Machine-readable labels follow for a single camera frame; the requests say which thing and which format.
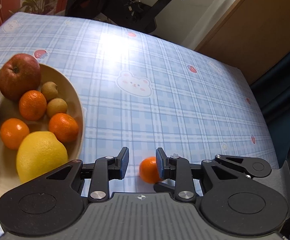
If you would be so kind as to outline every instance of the tablecloth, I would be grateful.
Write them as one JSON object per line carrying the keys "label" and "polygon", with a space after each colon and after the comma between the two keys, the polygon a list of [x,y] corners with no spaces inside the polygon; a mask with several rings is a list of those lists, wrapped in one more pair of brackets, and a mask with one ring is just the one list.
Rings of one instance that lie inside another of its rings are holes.
{"label": "tablecloth", "polygon": [[278,167],[263,115],[237,68],[107,23],[16,13],[0,27],[0,68],[21,52],[61,71],[77,90],[85,163],[129,148],[126,177],[110,181],[111,192],[152,192],[138,169],[157,147],[191,163],[226,154]]}

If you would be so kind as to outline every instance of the wooden cabinet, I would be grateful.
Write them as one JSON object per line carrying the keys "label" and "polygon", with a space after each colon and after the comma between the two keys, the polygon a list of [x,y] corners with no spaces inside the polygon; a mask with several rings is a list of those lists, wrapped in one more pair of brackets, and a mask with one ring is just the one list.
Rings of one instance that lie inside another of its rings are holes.
{"label": "wooden cabinet", "polygon": [[251,84],[290,51],[290,0],[237,0],[195,50]]}

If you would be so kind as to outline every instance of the white wall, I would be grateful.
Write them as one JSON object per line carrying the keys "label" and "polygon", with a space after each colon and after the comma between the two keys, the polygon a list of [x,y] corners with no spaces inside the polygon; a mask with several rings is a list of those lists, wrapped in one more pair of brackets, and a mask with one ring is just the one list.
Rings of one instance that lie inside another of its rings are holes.
{"label": "white wall", "polygon": [[181,45],[189,49],[195,49],[234,1],[235,0],[214,0],[188,33],[187,37],[181,42]]}
{"label": "white wall", "polygon": [[[153,5],[157,0],[141,0]],[[172,0],[156,17],[157,29],[152,33],[181,44],[214,0]]]}

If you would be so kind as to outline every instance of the strawberry print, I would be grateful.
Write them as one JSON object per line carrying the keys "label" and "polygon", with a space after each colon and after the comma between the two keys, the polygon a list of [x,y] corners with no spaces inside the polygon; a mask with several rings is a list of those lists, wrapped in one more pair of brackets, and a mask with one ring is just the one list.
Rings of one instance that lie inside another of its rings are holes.
{"label": "strawberry print", "polygon": [[188,65],[188,69],[193,73],[197,73],[196,68],[194,68],[192,65]]}
{"label": "strawberry print", "polygon": [[135,33],[128,33],[127,35],[130,36],[130,37],[136,37]]}
{"label": "strawberry print", "polygon": [[47,56],[47,51],[44,49],[38,49],[34,52],[34,57],[37,59],[43,59]]}
{"label": "strawberry print", "polygon": [[251,141],[253,142],[253,144],[256,143],[256,139],[255,139],[254,135],[251,135]]}

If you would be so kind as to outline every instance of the bunny face print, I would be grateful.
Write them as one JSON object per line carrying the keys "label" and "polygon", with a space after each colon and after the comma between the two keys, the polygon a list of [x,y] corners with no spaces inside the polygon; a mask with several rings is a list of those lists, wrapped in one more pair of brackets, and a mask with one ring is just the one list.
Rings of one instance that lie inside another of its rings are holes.
{"label": "bunny face print", "polygon": [[211,61],[209,61],[208,62],[208,65],[216,72],[216,73],[218,73],[219,75],[222,75],[223,74],[223,70],[221,69],[221,68],[219,68],[219,67],[217,67],[216,65],[215,65],[215,63],[213,63],[213,62],[211,62]]}
{"label": "bunny face print", "polygon": [[20,24],[18,21],[8,21],[5,24],[3,24],[3,30],[6,33],[10,33],[16,28],[21,27],[21,26],[22,24]]}
{"label": "bunny face print", "polygon": [[121,90],[133,96],[147,98],[152,94],[150,82],[147,78],[136,78],[128,71],[121,72],[116,84]]}

